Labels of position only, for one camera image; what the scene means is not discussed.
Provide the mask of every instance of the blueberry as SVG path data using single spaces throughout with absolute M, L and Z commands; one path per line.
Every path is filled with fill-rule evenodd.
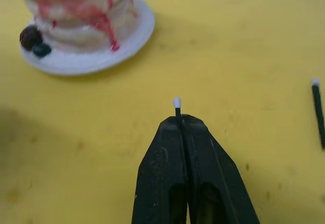
M 19 41 L 26 50 L 31 51 L 34 45 L 43 42 L 42 34 L 35 25 L 26 27 L 20 34 Z
M 51 53 L 52 49 L 49 45 L 45 43 L 40 43 L 34 45 L 32 47 L 32 51 L 37 57 L 42 58 L 44 56 L 47 56 L 49 53 Z

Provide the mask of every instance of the white saucer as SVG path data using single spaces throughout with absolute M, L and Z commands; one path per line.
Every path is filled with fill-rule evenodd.
M 78 54 L 52 49 L 52 52 L 43 58 L 38 58 L 22 46 L 20 51 L 30 65 L 54 75 L 85 75 L 112 67 L 134 56 L 147 43 L 153 32 L 154 13 L 143 0 L 135 0 L 135 5 L 139 10 L 139 26 L 127 40 L 121 42 L 117 51 L 107 49 Z

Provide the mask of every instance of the yellow table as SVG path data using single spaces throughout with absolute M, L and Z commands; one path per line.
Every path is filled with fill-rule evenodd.
M 261 223 L 325 223 L 310 89 L 319 77 L 325 91 L 325 0 L 146 1 L 156 28 L 138 55 L 58 78 L 24 62 L 31 14 L 1 0 L 0 223 L 130 223 L 175 96 L 234 159 Z

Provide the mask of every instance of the layered cake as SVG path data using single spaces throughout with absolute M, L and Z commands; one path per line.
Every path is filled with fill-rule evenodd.
M 63 51 L 89 52 L 107 48 L 117 51 L 137 27 L 138 11 L 134 0 L 26 2 L 34 15 L 35 26 L 22 33 L 21 39 L 37 29 L 49 47 Z

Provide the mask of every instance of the dark berry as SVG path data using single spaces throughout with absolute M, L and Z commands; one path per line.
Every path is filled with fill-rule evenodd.
M 26 50 L 31 51 L 32 47 L 43 42 L 42 34 L 35 25 L 26 27 L 20 34 L 19 41 Z
M 40 43 L 34 45 L 32 47 L 32 51 L 37 57 L 42 58 L 44 56 L 47 56 L 49 53 L 51 53 L 52 49 L 49 45 L 45 43 Z

